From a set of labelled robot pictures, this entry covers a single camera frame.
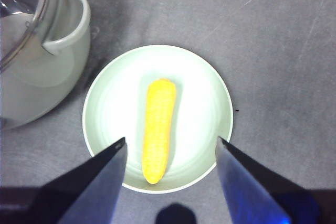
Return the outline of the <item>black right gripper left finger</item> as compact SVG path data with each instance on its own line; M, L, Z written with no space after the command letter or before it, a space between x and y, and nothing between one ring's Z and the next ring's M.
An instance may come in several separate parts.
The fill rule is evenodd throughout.
M31 207L34 223L111 223L124 179L121 138L82 165L45 184Z

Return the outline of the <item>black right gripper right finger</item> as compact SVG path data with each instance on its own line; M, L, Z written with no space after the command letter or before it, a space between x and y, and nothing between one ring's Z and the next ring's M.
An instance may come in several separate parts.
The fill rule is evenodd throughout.
M216 162L233 223L317 223L313 196L218 137Z

